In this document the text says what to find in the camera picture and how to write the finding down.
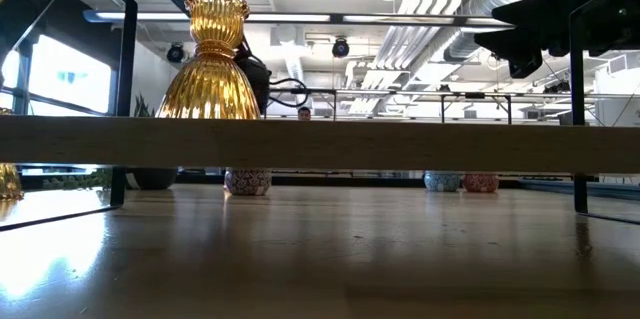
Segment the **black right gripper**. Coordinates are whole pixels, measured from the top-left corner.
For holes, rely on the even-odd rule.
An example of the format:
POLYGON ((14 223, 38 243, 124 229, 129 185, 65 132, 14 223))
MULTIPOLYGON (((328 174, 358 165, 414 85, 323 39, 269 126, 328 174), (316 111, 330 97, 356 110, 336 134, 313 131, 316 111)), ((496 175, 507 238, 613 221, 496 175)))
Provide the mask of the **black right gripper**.
POLYGON ((543 49, 562 47, 566 15, 566 0, 520 0, 491 11, 493 19, 513 28, 477 33, 474 42, 508 60, 512 78, 526 78, 541 66, 543 49))

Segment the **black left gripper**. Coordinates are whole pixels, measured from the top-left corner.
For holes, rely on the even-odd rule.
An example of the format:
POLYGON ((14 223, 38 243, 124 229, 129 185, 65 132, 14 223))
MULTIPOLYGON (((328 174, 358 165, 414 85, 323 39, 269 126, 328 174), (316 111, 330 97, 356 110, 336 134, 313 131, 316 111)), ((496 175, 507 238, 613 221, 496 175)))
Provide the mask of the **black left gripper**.
POLYGON ((242 37, 240 44, 236 48, 234 61, 247 77, 256 98, 259 112, 264 115, 269 100, 271 71, 252 53, 245 36, 242 37))

